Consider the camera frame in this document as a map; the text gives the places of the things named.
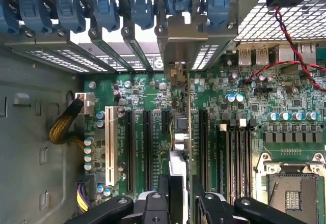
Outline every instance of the motherboard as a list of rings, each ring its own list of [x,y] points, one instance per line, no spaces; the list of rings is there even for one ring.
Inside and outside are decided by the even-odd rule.
[[[159,73],[87,76],[95,111],[85,118],[85,169],[95,176],[95,201],[136,200],[157,189],[159,175],[170,172],[170,151],[178,150],[172,121],[190,115],[184,158],[205,191],[229,203],[253,197],[306,223],[325,223],[326,97],[300,72],[279,67],[242,82],[260,68],[220,62],[190,73],[185,86]],[[311,75],[326,84],[324,71]]]

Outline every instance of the green circuit board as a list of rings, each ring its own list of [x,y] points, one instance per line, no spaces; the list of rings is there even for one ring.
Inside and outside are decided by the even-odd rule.
[[[238,81],[247,78],[254,71],[259,69],[254,67],[225,67],[217,66],[208,72],[196,72],[190,74],[188,94],[191,99],[191,125],[192,125],[192,173],[201,175],[200,165],[200,118],[199,111],[208,113],[208,148],[206,157],[208,161],[208,187],[207,191],[226,194],[228,177],[224,164],[218,161],[219,138],[216,130],[220,124],[225,123],[223,114],[229,114],[230,118],[255,119],[256,125],[251,131],[252,148],[252,196],[265,203],[268,202],[268,188],[271,180],[267,177],[257,181],[254,173],[259,157],[263,152],[268,152],[274,161],[311,161],[313,154],[321,153],[325,156],[326,130],[324,117],[326,116],[325,104],[326,96],[319,91],[313,90],[307,80],[300,79],[300,73],[282,74],[280,69],[273,68],[263,73],[266,77],[272,77],[269,83],[256,83],[240,86]],[[235,80],[230,80],[232,72],[238,75]],[[325,73],[319,70],[312,71],[317,83],[326,85]],[[85,80],[85,92],[95,95],[95,113],[103,111],[105,106],[118,106],[114,98],[113,90],[118,88],[126,100],[126,108],[134,112],[135,123],[135,186],[134,191],[127,191],[127,182],[124,173],[119,173],[119,181],[114,188],[113,195],[123,194],[137,199],[139,193],[146,190],[145,169],[144,169],[144,126],[143,111],[151,111],[153,125],[153,189],[157,188],[158,176],[161,173],[169,172],[168,152],[171,147],[171,136],[169,132],[162,132],[162,110],[170,110],[171,114],[180,112],[183,104],[180,99],[181,90],[171,87],[171,84],[164,79],[163,74],[108,74],[108,75],[88,75]],[[96,82],[96,89],[90,89],[89,83]],[[131,82],[130,88],[125,87],[126,82]],[[284,86],[283,82],[291,82],[290,86]],[[161,89],[157,84],[166,87]],[[256,88],[275,88],[275,92],[264,95],[254,93]],[[297,87],[300,92],[289,94],[288,87]],[[243,96],[243,102],[227,102],[227,95]],[[271,113],[281,114],[309,112],[318,113],[315,121],[303,118],[296,121],[290,118],[288,121],[271,120]],[[86,136],[95,137],[96,149],[94,161],[95,170],[103,172],[105,170],[105,146],[101,129],[96,128],[96,118],[86,117]],[[306,142],[301,140],[299,135],[313,135],[318,142]],[[125,153],[125,117],[118,119],[118,157],[119,162],[126,159]],[[325,182],[323,177],[314,177],[316,182],[316,203],[318,213],[318,223],[325,223]]]

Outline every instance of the chip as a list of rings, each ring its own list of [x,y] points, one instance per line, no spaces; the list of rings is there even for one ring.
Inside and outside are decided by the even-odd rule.
[[[251,105],[251,110],[258,111],[258,105],[256,105],[256,104]]]
[[[293,101],[293,106],[296,107],[296,106],[300,106],[301,105],[301,102],[299,99],[294,99]]]

